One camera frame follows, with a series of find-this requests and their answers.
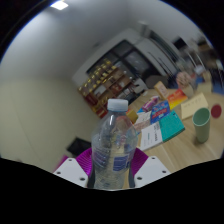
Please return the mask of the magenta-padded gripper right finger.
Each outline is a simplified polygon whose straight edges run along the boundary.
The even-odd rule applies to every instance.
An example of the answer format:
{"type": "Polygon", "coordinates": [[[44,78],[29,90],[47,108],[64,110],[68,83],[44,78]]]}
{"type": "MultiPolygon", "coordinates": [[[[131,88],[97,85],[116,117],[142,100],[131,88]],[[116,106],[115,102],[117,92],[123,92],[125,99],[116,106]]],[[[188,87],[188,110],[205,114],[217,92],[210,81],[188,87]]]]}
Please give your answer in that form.
{"type": "Polygon", "coordinates": [[[129,186],[140,188],[170,174],[170,171],[156,156],[147,156],[136,149],[129,171],[129,186]]]}

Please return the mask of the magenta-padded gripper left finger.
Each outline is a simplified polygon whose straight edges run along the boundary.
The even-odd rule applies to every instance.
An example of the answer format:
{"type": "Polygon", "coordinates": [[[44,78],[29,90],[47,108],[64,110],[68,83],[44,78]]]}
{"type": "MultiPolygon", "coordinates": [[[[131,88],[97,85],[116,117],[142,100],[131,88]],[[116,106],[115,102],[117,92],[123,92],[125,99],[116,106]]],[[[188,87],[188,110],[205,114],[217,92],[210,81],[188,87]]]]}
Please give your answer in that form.
{"type": "Polygon", "coordinates": [[[87,149],[77,158],[66,158],[54,171],[54,174],[86,188],[92,171],[91,154],[92,150],[87,149]]]}

